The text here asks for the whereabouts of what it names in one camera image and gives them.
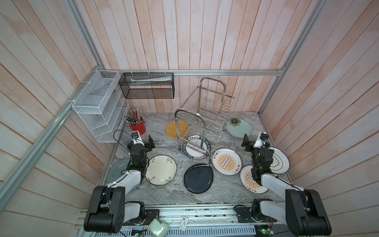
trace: metal profile bar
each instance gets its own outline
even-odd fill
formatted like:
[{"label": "metal profile bar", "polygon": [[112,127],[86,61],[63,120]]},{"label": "metal profile bar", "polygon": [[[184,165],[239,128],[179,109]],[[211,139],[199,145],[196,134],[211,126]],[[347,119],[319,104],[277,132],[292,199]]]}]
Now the metal profile bar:
[{"label": "metal profile bar", "polygon": [[[270,132],[268,131],[268,128],[265,124],[265,122],[263,121],[262,117],[260,115],[258,115],[258,118],[259,118],[259,121],[261,122],[262,124],[262,127],[263,127],[263,130],[268,134],[268,140],[269,142],[271,143],[271,145],[273,147],[277,147],[276,143],[274,142],[274,139],[273,137],[271,136]],[[287,177],[287,181],[289,181],[291,184],[293,184],[293,181],[291,179],[291,177],[288,175],[288,172],[285,173],[286,177]]]},{"label": "metal profile bar", "polygon": [[[125,128],[125,120],[122,119],[121,122],[123,123],[122,130],[124,130],[124,128]],[[120,132],[119,136],[117,137],[118,141],[120,141],[121,136],[122,136],[122,132]],[[117,148],[118,148],[118,143],[113,143],[112,147],[111,147],[111,149],[109,151],[108,157],[107,157],[107,159],[105,161],[105,164],[103,166],[103,169],[101,170],[100,178],[97,181],[96,185],[106,185],[106,183],[105,183],[106,176],[108,175],[109,169],[111,168],[111,165],[113,163],[114,155],[115,155],[115,153],[117,151]]]},{"label": "metal profile bar", "polygon": [[259,110],[258,114],[261,115],[266,110],[268,103],[270,102],[270,100],[274,96],[274,94],[275,94],[276,90],[278,89],[280,83],[282,82],[283,78],[285,77],[288,68],[291,67],[294,60],[298,56],[301,48],[303,47],[305,41],[308,39],[310,32],[314,28],[317,20],[321,16],[321,12],[325,9],[328,2],[329,2],[329,0],[318,0],[315,8],[313,9],[311,15],[309,16],[309,18],[307,20],[305,27],[301,31],[293,49],[291,50],[290,55],[288,56],[287,60],[284,63],[284,66],[282,68],[283,73],[281,75],[278,75],[279,77],[275,80],[273,86],[271,87],[269,93],[267,94],[265,100],[263,101],[261,109]]},{"label": "metal profile bar", "polygon": [[[85,80],[86,82],[92,78],[92,76],[95,74],[95,70],[97,70],[99,67],[100,66],[96,66],[93,69],[93,71],[87,76]],[[16,193],[38,160],[41,158],[42,154],[46,151],[57,133],[61,130],[64,123],[70,117],[72,111],[74,110],[72,108],[72,104],[86,87],[86,85],[86,83],[82,83],[80,85],[73,96],[70,97],[70,100],[65,103],[62,109],[59,111],[58,115],[46,127],[46,129],[37,138],[34,144],[27,150],[25,155],[23,155],[21,160],[4,180],[0,188],[0,213],[4,210],[13,195]]]},{"label": "metal profile bar", "polygon": [[87,46],[88,46],[95,62],[97,63],[97,65],[101,66],[98,70],[104,69],[103,61],[101,60],[99,53],[95,47],[95,44],[94,44],[91,36],[88,33],[88,29],[87,29],[87,27],[83,21],[83,18],[80,14],[80,11],[78,9],[78,6],[77,6],[75,0],[65,0],[65,2],[66,2],[66,5],[68,6],[68,9],[71,11],[72,18],[74,19],[74,21],[78,25],[80,33],[83,36],[83,39],[86,41]]},{"label": "metal profile bar", "polygon": [[174,76],[280,76],[281,69],[220,69],[220,70],[116,70],[119,73],[164,73]]}]

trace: orange woven placemat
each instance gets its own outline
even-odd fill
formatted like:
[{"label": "orange woven placemat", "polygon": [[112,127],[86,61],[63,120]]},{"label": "orange woven placemat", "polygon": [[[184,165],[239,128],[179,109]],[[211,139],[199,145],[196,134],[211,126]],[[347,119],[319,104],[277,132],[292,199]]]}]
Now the orange woven placemat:
[{"label": "orange woven placemat", "polygon": [[[184,121],[179,121],[179,133],[181,134],[181,137],[185,137],[190,131],[190,128],[188,127],[188,124]],[[176,135],[176,123],[175,121],[172,121],[169,123],[166,127],[166,133],[170,137],[177,139],[178,136]]]}]

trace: rack handle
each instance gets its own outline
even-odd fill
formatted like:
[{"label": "rack handle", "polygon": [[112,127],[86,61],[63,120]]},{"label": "rack handle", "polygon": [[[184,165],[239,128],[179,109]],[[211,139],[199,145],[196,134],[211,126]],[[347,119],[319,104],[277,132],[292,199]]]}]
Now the rack handle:
[{"label": "rack handle", "polygon": [[177,133],[178,139],[180,137],[180,134],[179,134],[179,119],[180,118],[178,118],[178,116],[177,116],[178,112],[190,113],[190,114],[198,117],[203,122],[203,133],[201,134],[201,143],[200,143],[200,147],[203,147],[203,142],[204,142],[204,138],[205,138],[205,128],[207,126],[207,124],[205,123],[205,120],[203,119],[203,117],[199,113],[196,113],[196,112],[185,110],[183,108],[177,109],[175,111],[175,122],[176,122],[176,133]]},{"label": "rack handle", "polygon": [[200,80],[200,87],[203,87],[202,86],[202,83],[203,83],[203,80],[205,80],[205,79],[208,79],[208,80],[212,80],[212,81],[215,81],[215,82],[219,82],[219,83],[221,83],[221,85],[224,87],[224,91],[223,91],[223,95],[225,95],[225,93],[226,93],[226,85],[225,85],[225,83],[223,82],[223,81],[221,81],[221,80],[217,80],[217,79],[213,79],[213,78],[210,78],[210,77],[203,77],[203,78],[201,78],[201,80]]}]

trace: wire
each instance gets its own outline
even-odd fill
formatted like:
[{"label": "wire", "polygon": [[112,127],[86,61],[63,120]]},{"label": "wire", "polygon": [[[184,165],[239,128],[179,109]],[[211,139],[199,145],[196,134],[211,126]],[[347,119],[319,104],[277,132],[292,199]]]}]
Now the wire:
[{"label": "wire", "polygon": [[239,214],[239,215],[241,215],[242,216],[242,214],[241,213],[239,213],[239,211],[238,210],[236,210],[236,207],[245,207],[244,205],[236,205],[236,206],[234,206],[233,207],[233,210],[237,213],[237,214]]},{"label": "wire", "polygon": [[117,139],[114,137],[114,133],[115,132],[117,132],[117,131],[122,131],[122,132],[125,132],[126,134],[128,134],[129,136],[131,136],[132,137],[132,139],[135,139],[135,140],[139,140],[139,141],[141,141],[141,142],[143,142],[144,144],[145,144],[145,142],[143,141],[143,140],[141,140],[141,139],[137,139],[137,138],[134,138],[130,133],[128,133],[128,132],[126,132],[126,131],[124,131],[124,130],[121,130],[121,129],[117,129],[116,131],[114,131],[113,132],[113,138],[117,141]]},{"label": "wire", "polygon": [[115,184],[112,184],[111,186],[109,186],[109,187],[105,190],[105,198],[106,198],[106,202],[108,203],[108,206],[109,206],[109,212],[111,213],[111,217],[112,217],[110,233],[112,233],[113,214],[112,214],[111,204],[109,203],[109,199],[110,199],[110,198],[108,198],[108,190],[110,190],[110,188],[111,188],[112,186],[114,186],[114,185],[115,185]]},{"label": "wire", "polygon": [[274,221],[273,219],[271,218],[271,222],[268,220],[268,218],[266,218],[266,221],[267,221],[267,224],[270,224],[272,229],[273,229],[273,232],[275,233],[275,230],[274,230]]},{"label": "wire", "polygon": [[286,233],[286,232],[289,232],[290,230],[288,230],[288,231],[282,231],[282,232],[278,232],[278,233],[275,233],[274,232],[274,235],[276,235],[276,234],[281,234],[281,233]]},{"label": "wire", "polygon": [[280,178],[278,175],[275,175],[274,173],[271,173],[271,172],[270,172],[270,174],[273,175],[275,178],[280,179],[281,181],[285,182],[286,184],[290,185],[290,186],[293,187],[293,188],[298,189],[300,192],[303,193],[304,198],[305,198],[305,219],[306,219],[306,221],[307,221],[307,231],[308,231],[308,230],[309,230],[309,224],[308,224],[308,200],[307,200],[307,196],[306,196],[304,190],[299,189],[299,188],[296,187],[295,185],[293,185],[293,184],[291,184],[291,183],[285,181],[284,179]]},{"label": "wire", "polygon": [[127,148],[127,147],[125,147],[123,144],[121,144],[117,139],[116,139],[116,137],[114,136],[114,133],[115,132],[117,132],[117,131],[123,131],[123,132],[125,132],[124,130],[121,130],[121,129],[118,129],[118,130],[116,130],[116,131],[114,131],[113,132],[113,138],[116,140],[116,142],[118,143],[118,144],[120,144],[123,148],[125,148],[128,152],[130,152],[130,150]]},{"label": "wire", "polygon": [[[173,221],[174,221],[174,220],[172,220],[172,221],[170,222],[170,224],[168,224],[167,226],[170,226],[170,225],[173,223]],[[190,221],[190,220],[188,220],[188,222],[189,222],[189,221]]]},{"label": "wire", "polygon": [[[129,136],[131,136],[132,139],[135,139],[135,138],[134,138],[132,135],[130,135],[128,132],[126,132],[126,131],[124,131],[124,130],[121,130],[121,129],[118,129],[118,130],[116,130],[116,131],[113,132],[113,138],[115,139],[115,141],[116,141],[118,144],[120,144],[123,148],[125,148],[129,153],[131,153],[131,151],[130,151],[127,147],[125,147],[123,144],[121,144],[121,143],[116,139],[116,137],[114,136],[115,132],[117,132],[117,131],[125,132],[126,134],[128,134]],[[130,157],[129,162],[128,162],[128,165],[127,165],[126,167],[129,167],[131,161],[132,161],[132,158]],[[146,164],[142,163],[142,164],[145,165],[146,167],[149,167],[149,165],[150,165],[150,160],[147,158],[147,163],[146,163]]]},{"label": "wire", "polygon": [[124,233],[122,233],[121,231],[119,231],[119,233],[121,233],[123,236],[127,237]]}]

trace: black plate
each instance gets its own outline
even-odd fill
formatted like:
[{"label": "black plate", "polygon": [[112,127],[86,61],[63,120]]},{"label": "black plate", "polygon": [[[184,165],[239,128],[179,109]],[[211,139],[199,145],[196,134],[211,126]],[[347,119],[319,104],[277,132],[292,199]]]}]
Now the black plate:
[{"label": "black plate", "polygon": [[191,193],[200,194],[207,191],[211,187],[212,182],[212,167],[204,163],[189,167],[184,174],[184,185]]}]

